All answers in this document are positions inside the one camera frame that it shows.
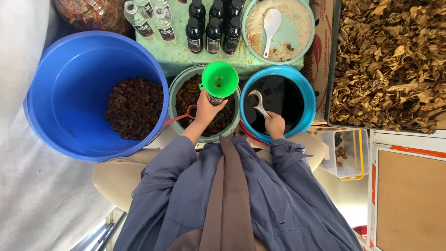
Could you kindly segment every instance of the white spoon in bowl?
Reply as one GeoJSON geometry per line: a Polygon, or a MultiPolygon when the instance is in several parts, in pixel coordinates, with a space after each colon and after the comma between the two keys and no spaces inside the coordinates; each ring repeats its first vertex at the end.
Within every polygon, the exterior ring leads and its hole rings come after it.
{"type": "Polygon", "coordinates": [[[256,96],[256,102],[257,105],[254,106],[254,109],[259,110],[259,112],[263,115],[263,116],[268,116],[269,118],[271,118],[265,111],[265,109],[263,108],[263,100],[262,100],[262,94],[260,94],[259,91],[252,91],[248,94],[248,96],[254,95],[256,96]]]}
{"type": "Polygon", "coordinates": [[[265,19],[263,20],[263,27],[266,32],[266,46],[265,52],[263,53],[263,58],[267,59],[269,56],[269,44],[276,31],[279,29],[280,22],[282,20],[282,15],[278,9],[271,9],[267,11],[265,19]]]}

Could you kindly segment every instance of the green funnel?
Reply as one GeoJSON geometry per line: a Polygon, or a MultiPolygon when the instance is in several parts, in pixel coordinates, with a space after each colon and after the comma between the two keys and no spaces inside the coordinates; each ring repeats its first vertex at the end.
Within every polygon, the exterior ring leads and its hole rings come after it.
{"type": "Polygon", "coordinates": [[[225,61],[215,61],[204,69],[199,87],[210,96],[223,99],[232,95],[238,85],[239,75],[235,68],[225,61]]]}

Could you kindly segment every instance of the sleeve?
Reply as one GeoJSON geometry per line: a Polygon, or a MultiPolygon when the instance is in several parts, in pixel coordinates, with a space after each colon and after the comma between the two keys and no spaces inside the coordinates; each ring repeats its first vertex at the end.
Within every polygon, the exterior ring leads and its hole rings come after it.
{"type": "Polygon", "coordinates": [[[172,187],[197,157],[192,142],[176,137],[141,172],[115,251],[151,251],[158,239],[172,187]]]}
{"type": "Polygon", "coordinates": [[[361,250],[353,230],[316,180],[304,159],[311,155],[306,155],[304,152],[303,145],[284,139],[274,140],[270,146],[274,170],[279,178],[313,209],[326,227],[350,247],[349,250],[361,250]]]}

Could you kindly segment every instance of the blue-gray shirt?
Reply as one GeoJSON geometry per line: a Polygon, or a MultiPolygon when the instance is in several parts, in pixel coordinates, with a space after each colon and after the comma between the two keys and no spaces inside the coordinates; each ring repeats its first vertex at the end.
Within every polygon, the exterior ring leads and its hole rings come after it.
{"type": "MultiPolygon", "coordinates": [[[[311,173],[303,145],[276,139],[272,164],[245,138],[231,139],[248,183],[254,235],[270,251],[361,251],[344,217],[311,173]]],[[[165,251],[180,235],[203,228],[219,143],[197,157],[192,142],[175,138],[141,172],[115,251],[165,251]]]]}

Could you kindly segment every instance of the cardboard box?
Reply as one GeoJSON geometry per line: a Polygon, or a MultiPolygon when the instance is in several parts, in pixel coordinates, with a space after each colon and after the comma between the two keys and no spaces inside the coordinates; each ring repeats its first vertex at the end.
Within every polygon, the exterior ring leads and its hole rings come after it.
{"type": "Polygon", "coordinates": [[[308,79],[316,92],[315,121],[324,120],[325,98],[327,95],[328,71],[332,36],[334,0],[314,0],[310,5],[316,21],[313,44],[304,57],[301,73],[308,79]]]}

